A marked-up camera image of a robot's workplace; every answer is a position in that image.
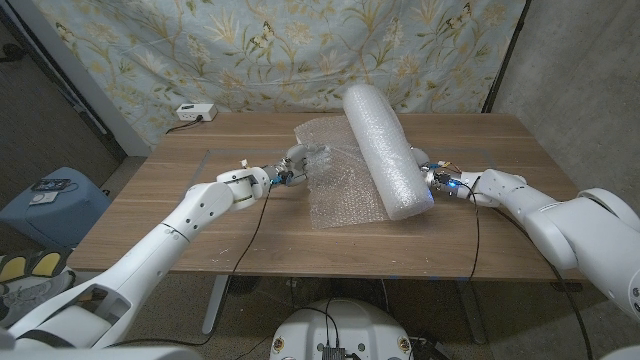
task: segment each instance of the table top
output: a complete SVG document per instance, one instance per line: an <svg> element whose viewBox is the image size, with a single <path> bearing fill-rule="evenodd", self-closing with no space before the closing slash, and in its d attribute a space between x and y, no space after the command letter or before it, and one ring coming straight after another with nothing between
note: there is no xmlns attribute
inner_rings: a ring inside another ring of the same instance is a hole
<svg viewBox="0 0 640 360"><path fill-rule="evenodd" d="M167 135L68 260L76 270L102 271L161 222L193 183L222 172L272 164L296 143L293 129L313 113L221 113L212 122ZM524 176L557 200L576 187L518 119L502 114L398 115L409 143L432 160L465 171L495 168ZM467 278L476 252L473 204L435 192L436 205L401 221L313 230L304 184L274 188L255 240L236 274L382 278ZM205 229L174 265L174 272L231 274L249 245L261 199L227 213ZM480 250L473 279L552 280L535 247L487 208L479 209ZM577 271L565 274L583 279Z"/></svg>

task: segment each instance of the white power outlet box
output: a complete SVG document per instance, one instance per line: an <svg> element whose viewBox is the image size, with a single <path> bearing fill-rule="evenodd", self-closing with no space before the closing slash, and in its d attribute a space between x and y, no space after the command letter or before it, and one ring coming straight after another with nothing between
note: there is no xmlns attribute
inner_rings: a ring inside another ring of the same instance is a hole
<svg viewBox="0 0 640 360"><path fill-rule="evenodd" d="M193 121L202 115L202 121L211 121L218 113L213 104L182 104L176 110L178 118L182 121Z"/></svg>

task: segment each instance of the floral curtain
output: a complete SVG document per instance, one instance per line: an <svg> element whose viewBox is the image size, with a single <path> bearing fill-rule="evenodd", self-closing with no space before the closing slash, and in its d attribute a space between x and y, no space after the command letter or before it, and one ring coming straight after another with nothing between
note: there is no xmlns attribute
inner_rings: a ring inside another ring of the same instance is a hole
<svg viewBox="0 0 640 360"><path fill-rule="evenodd" d="M351 84L398 112L479 112L525 0L35 0L152 148L182 103L341 111Z"/></svg>

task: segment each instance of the flat bubble wrap sheet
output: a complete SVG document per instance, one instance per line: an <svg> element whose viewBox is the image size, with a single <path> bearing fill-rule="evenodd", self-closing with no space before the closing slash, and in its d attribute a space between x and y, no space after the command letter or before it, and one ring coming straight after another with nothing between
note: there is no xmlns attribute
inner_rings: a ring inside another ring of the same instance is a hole
<svg viewBox="0 0 640 360"><path fill-rule="evenodd" d="M308 121L295 134L301 143L326 146L307 158L314 229L389 220L345 116Z"/></svg>
<svg viewBox="0 0 640 360"><path fill-rule="evenodd" d="M374 86L354 85L343 106L389 218L400 220L431 208L429 187L384 95Z"/></svg>

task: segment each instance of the white robot body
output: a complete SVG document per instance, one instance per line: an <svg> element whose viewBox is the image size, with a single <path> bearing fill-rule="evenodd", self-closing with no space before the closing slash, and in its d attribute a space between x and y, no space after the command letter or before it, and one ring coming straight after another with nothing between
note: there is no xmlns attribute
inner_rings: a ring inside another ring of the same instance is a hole
<svg viewBox="0 0 640 360"><path fill-rule="evenodd" d="M347 356L360 359L406 359L411 351L407 332L389 314L363 301L333 299L328 314L338 327L339 346L331 319L322 313L327 301L302 308L285 320L271 343L271 360L323 359L327 346L327 324L331 348L344 348Z"/></svg>

